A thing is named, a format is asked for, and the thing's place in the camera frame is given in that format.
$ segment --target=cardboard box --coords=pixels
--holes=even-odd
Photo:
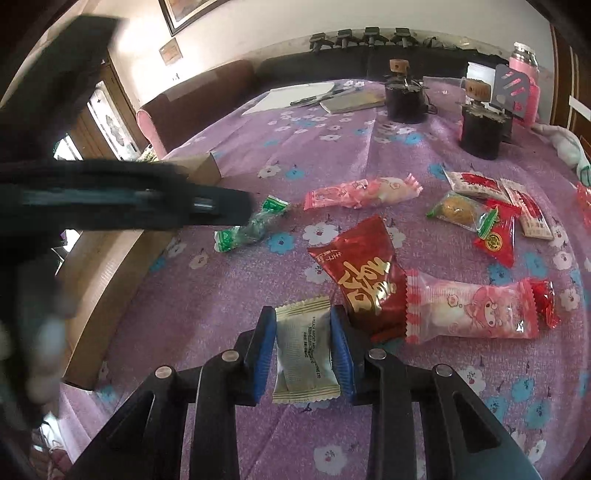
[[[193,183],[216,185],[222,179],[210,154],[169,162],[178,165]],[[57,274],[65,294],[78,305],[76,316],[68,322],[65,383],[84,390],[94,388],[127,305],[176,233],[82,233]]]

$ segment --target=pink marshmallow wrapper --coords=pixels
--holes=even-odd
[[[334,205],[354,209],[393,205],[416,198],[422,191],[423,187],[412,175],[405,180],[392,177],[363,179],[308,192],[304,210]]]
[[[494,287],[407,271],[407,343],[439,335],[536,338],[538,314],[530,280]]]

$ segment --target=wooden knob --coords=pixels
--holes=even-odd
[[[390,70],[394,73],[407,74],[408,60],[390,60]]]
[[[491,86],[482,80],[467,79],[466,95],[479,102],[489,102],[491,100]]]

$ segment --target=notebook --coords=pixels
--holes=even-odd
[[[320,102],[320,106],[328,113],[345,113],[382,106],[384,102],[384,93],[363,91],[324,100]]]
[[[305,83],[303,85],[293,85],[290,87],[275,88],[269,92],[269,95],[263,98],[250,110],[242,115],[249,115],[255,112],[265,112],[278,108],[287,108],[292,102],[297,102],[303,98],[325,95],[335,88],[334,82],[323,83]]]

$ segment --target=tablecloth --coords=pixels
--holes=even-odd
[[[266,240],[224,254],[213,249],[213,228],[184,228],[131,302],[97,392],[63,387],[61,425],[70,454],[79,454],[151,371],[164,364],[178,370],[201,365],[252,328],[262,306],[321,295],[341,303],[339,289],[306,249],[379,213],[403,268],[478,284],[503,285],[524,277],[554,282],[562,323],[537,340],[437,338],[418,346],[393,340],[385,347],[410,365],[453,366],[542,477],[561,478],[591,434],[591,416],[585,415],[591,403],[591,243],[575,204],[576,176],[550,145],[517,124],[512,144],[501,145],[496,161],[461,150],[458,102],[463,92],[453,83],[426,79],[439,112],[419,125],[390,122],[383,107],[329,115],[314,106],[242,116],[249,102],[174,150],[170,156],[213,151],[224,176],[221,186],[252,192],[259,204],[268,194],[300,203],[318,187],[408,173],[424,191],[417,199],[385,208],[296,210]],[[363,82],[345,85],[361,87]],[[383,88],[369,82],[365,87]],[[515,266],[507,269],[474,248],[471,232],[427,219],[425,214],[450,189],[444,168],[523,183],[541,206],[554,240],[524,238],[517,225]],[[343,398],[274,405],[274,378],[275,367],[260,406],[237,408],[242,477],[363,478],[371,409],[352,407]],[[191,429],[191,420],[187,426]],[[185,454],[189,438],[186,434]],[[417,463],[421,478],[421,447]],[[185,476],[187,469],[185,457]]]

